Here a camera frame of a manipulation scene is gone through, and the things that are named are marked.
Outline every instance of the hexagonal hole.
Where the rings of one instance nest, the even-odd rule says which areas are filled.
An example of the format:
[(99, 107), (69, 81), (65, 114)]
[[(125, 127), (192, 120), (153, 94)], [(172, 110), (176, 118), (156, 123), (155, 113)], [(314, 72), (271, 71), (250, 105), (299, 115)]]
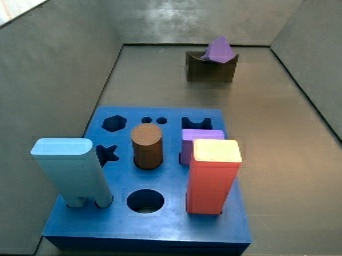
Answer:
[(137, 213), (152, 213), (163, 207), (164, 197), (155, 190), (140, 189), (128, 196), (127, 205)]
[(101, 128), (108, 132), (116, 132), (125, 127), (127, 119), (119, 115), (104, 119)]

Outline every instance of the purple cube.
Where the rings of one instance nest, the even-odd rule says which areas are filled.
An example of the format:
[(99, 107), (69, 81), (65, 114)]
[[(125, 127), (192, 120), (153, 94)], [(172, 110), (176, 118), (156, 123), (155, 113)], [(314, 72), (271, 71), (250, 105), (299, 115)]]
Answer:
[(189, 165), (195, 139), (216, 139), (224, 140), (224, 133), (221, 130), (200, 130), (183, 129), (181, 130), (181, 152), (179, 155), (179, 162), (181, 165)]

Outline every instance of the dark brown block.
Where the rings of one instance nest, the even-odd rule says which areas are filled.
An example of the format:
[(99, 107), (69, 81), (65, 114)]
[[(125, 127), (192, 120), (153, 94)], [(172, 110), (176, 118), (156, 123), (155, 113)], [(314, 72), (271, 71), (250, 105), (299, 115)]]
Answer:
[(185, 52), (185, 67), (188, 82), (231, 82), (239, 54), (224, 64), (200, 59), (204, 52)]
[(153, 124), (141, 124), (131, 133), (135, 165), (144, 170), (155, 169), (163, 162), (163, 133)]

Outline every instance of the gray wall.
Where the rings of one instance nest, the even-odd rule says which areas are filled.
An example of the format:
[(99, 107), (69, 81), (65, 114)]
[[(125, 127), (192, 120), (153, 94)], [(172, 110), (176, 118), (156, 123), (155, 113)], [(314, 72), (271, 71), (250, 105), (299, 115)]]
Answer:
[(235, 45), (270, 46), (302, 0), (109, 0), (124, 43), (207, 44), (224, 35)]
[(342, 139), (342, 1), (304, 1), (271, 49)]
[(0, 30), (0, 254), (34, 252), (56, 191), (29, 150), (83, 135), (120, 48), (96, 1), (48, 1)]

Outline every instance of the gray floor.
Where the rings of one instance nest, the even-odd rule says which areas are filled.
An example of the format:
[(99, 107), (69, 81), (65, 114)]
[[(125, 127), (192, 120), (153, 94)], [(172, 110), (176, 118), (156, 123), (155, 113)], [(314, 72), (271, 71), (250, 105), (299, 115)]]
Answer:
[[(340, 144), (276, 58), (268, 48), (234, 48), (234, 82), (187, 83), (187, 50), (203, 47), (125, 46), (100, 105), (221, 109), (243, 153), (244, 255), (342, 255)], [(42, 239), (36, 254), (99, 252), (60, 252)]]

